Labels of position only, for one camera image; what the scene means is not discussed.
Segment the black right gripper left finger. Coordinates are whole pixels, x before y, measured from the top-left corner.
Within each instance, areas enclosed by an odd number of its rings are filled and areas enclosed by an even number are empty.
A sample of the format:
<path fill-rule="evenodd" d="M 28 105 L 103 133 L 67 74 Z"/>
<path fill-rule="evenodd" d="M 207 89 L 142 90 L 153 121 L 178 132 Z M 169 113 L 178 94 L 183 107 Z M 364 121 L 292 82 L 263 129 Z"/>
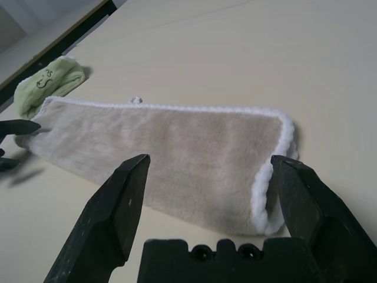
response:
<path fill-rule="evenodd" d="M 45 282 L 108 282 L 128 261 L 143 207 L 150 156 L 128 159 L 94 193 Z"/>

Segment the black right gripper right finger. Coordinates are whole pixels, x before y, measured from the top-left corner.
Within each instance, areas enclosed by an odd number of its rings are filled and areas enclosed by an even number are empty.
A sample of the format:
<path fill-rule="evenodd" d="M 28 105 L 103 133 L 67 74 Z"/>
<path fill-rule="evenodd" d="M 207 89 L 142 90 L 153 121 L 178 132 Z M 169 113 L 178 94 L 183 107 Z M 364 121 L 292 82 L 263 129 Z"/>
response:
<path fill-rule="evenodd" d="M 288 231 L 307 243 L 327 282 L 376 282 L 376 245 L 343 200 L 304 163 L 270 162 Z"/>

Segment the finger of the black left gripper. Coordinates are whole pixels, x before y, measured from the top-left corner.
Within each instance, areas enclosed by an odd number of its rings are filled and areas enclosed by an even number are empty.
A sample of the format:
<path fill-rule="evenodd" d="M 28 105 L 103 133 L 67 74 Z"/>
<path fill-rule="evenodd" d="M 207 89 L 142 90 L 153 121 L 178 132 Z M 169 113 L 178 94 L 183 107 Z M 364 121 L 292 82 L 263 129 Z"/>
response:
<path fill-rule="evenodd" d="M 0 122 L 1 136 L 31 134 L 41 128 L 41 125 L 30 120 L 5 120 Z"/>
<path fill-rule="evenodd" d="M 0 172 L 6 172 L 8 170 L 12 170 L 17 165 L 19 165 L 20 161 L 16 159 L 9 159 L 4 157 L 5 151 L 0 149 Z"/>

